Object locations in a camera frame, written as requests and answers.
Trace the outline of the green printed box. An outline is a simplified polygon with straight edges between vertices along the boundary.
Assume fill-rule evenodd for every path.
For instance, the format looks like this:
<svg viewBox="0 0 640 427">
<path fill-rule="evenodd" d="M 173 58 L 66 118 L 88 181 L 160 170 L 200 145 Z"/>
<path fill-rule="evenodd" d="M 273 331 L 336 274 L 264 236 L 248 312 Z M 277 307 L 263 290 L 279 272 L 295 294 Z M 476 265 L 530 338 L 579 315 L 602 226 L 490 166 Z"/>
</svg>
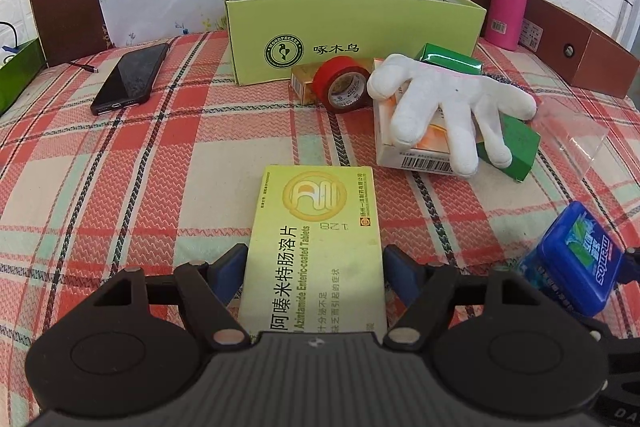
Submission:
<svg viewBox="0 0 640 427">
<path fill-rule="evenodd" d="M 433 43 L 425 43 L 420 52 L 416 54 L 416 60 L 454 72 L 462 72 L 462 74 L 480 75 L 483 72 L 483 64 L 475 60 L 474 57 L 436 46 Z"/>
</svg>

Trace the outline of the plaid bed sheet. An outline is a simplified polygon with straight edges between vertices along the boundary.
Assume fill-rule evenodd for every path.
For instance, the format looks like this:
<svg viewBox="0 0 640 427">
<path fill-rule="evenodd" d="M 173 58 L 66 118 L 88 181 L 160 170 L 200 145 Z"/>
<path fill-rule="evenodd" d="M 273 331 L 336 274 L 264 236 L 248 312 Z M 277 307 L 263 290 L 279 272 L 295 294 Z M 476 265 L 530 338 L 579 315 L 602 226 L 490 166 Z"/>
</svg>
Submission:
<svg viewBox="0 0 640 427">
<path fill-rule="evenodd" d="M 572 89 L 536 56 L 480 44 L 491 74 L 608 134 L 585 176 L 554 148 L 516 183 L 375 168 L 381 239 L 421 263 L 483 272 L 520 257 L 571 200 L 622 247 L 639 242 L 639 114 Z M 222 32 L 171 43 L 146 103 L 94 116 L 102 77 L 44 70 L 1 119 L 1 421 L 38 412 L 24 361 L 32 340 L 133 265 L 169 273 L 246 242 L 269 165 L 373 166 L 370 109 L 303 106 L 285 82 L 240 87 Z"/>
</svg>

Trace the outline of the white and pink glove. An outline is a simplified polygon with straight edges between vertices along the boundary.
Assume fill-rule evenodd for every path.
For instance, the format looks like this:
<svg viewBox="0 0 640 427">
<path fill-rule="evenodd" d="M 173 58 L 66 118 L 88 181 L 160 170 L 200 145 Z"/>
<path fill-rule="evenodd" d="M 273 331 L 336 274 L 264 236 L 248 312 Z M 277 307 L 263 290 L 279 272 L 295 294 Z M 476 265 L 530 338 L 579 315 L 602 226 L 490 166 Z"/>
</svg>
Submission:
<svg viewBox="0 0 640 427">
<path fill-rule="evenodd" d="M 462 74 L 419 63 L 434 66 L 444 75 L 442 89 L 448 94 L 442 101 L 442 116 L 446 119 L 452 172 L 462 178 L 477 173 L 480 165 L 476 149 L 478 134 L 483 137 L 491 164 L 509 167 L 512 153 L 503 140 L 500 115 L 529 121 L 537 113 L 535 99 L 512 84 L 485 75 Z"/>
</svg>

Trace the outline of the white orange medicine box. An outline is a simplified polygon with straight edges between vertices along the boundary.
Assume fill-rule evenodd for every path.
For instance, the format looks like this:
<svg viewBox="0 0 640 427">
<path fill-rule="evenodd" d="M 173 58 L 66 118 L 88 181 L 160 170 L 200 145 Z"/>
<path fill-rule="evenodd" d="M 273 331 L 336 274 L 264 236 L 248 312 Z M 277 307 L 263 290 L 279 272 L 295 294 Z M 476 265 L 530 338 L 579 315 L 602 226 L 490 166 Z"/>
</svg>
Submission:
<svg viewBox="0 0 640 427">
<path fill-rule="evenodd" d="M 376 162 L 381 167 L 452 173 L 442 75 L 408 56 L 374 61 L 367 89 L 374 96 Z"/>
</svg>

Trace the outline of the yellow-green medicine box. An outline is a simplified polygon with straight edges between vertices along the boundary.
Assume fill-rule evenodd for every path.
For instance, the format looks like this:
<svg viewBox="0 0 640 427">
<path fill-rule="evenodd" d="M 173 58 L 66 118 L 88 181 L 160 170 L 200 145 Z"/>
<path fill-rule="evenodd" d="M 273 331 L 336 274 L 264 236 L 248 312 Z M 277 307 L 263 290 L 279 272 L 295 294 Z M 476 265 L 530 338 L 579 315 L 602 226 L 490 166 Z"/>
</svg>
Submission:
<svg viewBox="0 0 640 427">
<path fill-rule="evenodd" d="M 371 168 L 265 169 L 239 322 L 252 337 L 385 335 L 381 234 Z"/>
</svg>

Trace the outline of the brown cardboard box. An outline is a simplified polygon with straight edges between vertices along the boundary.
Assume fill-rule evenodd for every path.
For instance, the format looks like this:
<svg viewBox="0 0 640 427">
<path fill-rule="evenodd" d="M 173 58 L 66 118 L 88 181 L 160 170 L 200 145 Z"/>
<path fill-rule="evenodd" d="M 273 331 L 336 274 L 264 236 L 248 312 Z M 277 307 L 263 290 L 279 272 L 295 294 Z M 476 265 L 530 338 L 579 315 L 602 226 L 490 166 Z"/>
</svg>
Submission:
<svg viewBox="0 0 640 427">
<path fill-rule="evenodd" d="M 607 34 L 546 0 L 527 0 L 520 45 L 567 84 L 625 98 L 639 67 Z"/>
</svg>

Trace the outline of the green tray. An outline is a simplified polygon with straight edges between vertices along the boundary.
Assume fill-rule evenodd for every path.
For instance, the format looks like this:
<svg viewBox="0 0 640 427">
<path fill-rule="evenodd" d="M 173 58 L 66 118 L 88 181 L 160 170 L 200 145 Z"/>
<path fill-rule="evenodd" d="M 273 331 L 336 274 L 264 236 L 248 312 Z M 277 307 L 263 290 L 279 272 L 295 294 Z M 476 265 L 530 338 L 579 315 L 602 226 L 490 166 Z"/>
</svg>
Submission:
<svg viewBox="0 0 640 427">
<path fill-rule="evenodd" d="M 13 105 L 29 83 L 46 67 L 38 38 L 21 45 L 18 53 L 0 68 L 0 114 Z"/>
</svg>

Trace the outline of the black smartphone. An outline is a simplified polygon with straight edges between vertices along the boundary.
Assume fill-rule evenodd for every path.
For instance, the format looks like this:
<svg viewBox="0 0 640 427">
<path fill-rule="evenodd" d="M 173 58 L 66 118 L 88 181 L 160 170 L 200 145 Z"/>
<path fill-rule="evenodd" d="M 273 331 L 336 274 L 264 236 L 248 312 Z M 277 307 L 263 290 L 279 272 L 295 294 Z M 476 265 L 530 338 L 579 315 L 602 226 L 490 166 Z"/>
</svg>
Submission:
<svg viewBox="0 0 640 427">
<path fill-rule="evenodd" d="M 98 116 L 148 101 L 168 51 L 168 43 L 159 43 L 124 54 L 92 101 L 91 113 Z"/>
</svg>

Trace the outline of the light green cardboard storage box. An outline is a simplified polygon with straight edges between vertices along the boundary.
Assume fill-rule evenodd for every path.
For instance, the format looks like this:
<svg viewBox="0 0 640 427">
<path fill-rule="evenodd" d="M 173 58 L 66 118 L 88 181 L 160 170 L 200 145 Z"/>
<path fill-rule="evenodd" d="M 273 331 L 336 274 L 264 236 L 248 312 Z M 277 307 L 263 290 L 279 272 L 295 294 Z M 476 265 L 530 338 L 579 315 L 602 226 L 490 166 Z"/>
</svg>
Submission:
<svg viewBox="0 0 640 427">
<path fill-rule="evenodd" d="M 224 0 L 233 74 L 250 86 L 337 55 L 415 56 L 425 43 L 469 55 L 486 11 L 471 0 Z"/>
</svg>

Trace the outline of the gold rectangular box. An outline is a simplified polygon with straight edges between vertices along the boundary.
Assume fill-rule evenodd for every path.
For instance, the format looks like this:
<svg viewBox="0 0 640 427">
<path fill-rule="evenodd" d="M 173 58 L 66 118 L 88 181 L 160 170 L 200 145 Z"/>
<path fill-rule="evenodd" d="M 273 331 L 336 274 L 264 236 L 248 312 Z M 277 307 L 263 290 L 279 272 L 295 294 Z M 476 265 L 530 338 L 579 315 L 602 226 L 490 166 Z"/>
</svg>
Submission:
<svg viewBox="0 0 640 427">
<path fill-rule="evenodd" d="M 291 88 L 296 94 L 298 101 L 303 105 L 314 105 L 318 103 L 317 95 L 311 89 L 314 75 L 318 72 L 321 63 L 296 65 L 291 69 Z"/>
</svg>

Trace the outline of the blue gum container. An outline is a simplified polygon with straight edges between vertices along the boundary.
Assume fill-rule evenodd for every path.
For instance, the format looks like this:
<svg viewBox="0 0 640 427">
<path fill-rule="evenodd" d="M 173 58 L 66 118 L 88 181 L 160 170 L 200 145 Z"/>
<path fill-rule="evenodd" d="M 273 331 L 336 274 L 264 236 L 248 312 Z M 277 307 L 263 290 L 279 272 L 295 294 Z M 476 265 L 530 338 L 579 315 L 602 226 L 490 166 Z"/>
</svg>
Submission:
<svg viewBox="0 0 640 427">
<path fill-rule="evenodd" d="M 581 202 L 571 202 L 516 266 L 538 291 L 570 312 L 600 313 L 617 280 L 623 251 Z"/>
</svg>

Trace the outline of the plain dark green box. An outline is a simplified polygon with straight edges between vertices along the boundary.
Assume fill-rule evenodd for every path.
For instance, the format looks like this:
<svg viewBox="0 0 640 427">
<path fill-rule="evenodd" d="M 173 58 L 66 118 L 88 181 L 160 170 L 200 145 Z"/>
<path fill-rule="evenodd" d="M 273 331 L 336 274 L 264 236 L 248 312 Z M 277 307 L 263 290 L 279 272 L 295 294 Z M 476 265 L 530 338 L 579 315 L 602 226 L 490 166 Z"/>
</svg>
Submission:
<svg viewBox="0 0 640 427">
<path fill-rule="evenodd" d="M 512 162 L 509 167 L 498 167 L 498 170 L 516 182 L 523 182 L 533 168 L 541 137 L 526 122 L 511 116 L 501 114 L 500 122 Z"/>
</svg>

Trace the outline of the red tape roll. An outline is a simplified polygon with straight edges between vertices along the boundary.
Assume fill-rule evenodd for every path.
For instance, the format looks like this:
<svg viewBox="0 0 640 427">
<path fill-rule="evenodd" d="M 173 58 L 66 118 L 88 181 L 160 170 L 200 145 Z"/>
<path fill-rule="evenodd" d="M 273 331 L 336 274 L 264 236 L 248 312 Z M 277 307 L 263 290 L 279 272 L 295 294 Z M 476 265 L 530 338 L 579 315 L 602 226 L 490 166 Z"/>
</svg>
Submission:
<svg viewBox="0 0 640 427">
<path fill-rule="evenodd" d="M 335 114 L 366 107 L 371 103 L 367 83 L 372 68 L 370 58 L 332 57 L 321 63 L 312 76 L 311 90 L 317 100 Z"/>
</svg>

